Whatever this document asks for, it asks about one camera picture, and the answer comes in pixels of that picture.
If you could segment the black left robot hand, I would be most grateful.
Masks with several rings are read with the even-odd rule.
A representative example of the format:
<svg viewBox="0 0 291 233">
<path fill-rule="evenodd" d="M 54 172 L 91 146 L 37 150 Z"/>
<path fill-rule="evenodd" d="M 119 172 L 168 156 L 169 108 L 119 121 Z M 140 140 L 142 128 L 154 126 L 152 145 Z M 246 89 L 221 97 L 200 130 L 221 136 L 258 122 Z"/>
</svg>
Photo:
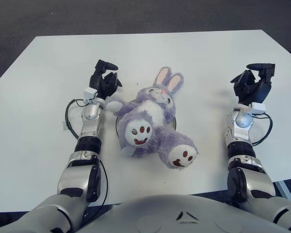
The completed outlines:
<svg viewBox="0 0 291 233">
<path fill-rule="evenodd" d="M 95 71 L 90 78 L 89 87 L 97 91 L 97 97 L 105 100 L 114 94 L 118 87 L 122 87 L 117 77 L 117 72 L 110 72 L 103 77 L 107 70 L 117 71 L 118 66 L 102 60 L 98 60 Z"/>
</svg>

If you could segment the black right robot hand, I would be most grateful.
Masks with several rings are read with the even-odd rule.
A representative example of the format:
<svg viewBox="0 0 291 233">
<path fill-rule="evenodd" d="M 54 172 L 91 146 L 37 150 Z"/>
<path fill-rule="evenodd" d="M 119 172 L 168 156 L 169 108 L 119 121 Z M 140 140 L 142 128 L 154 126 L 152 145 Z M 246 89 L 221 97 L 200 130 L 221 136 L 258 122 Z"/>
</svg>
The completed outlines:
<svg viewBox="0 0 291 233">
<path fill-rule="evenodd" d="M 263 103 L 272 87 L 275 64 L 254 63 L 246 67 L 247 70 L 230 81 L 234 84 L 238 103 L 246 106 L 252 102 Z"/>
</svg>

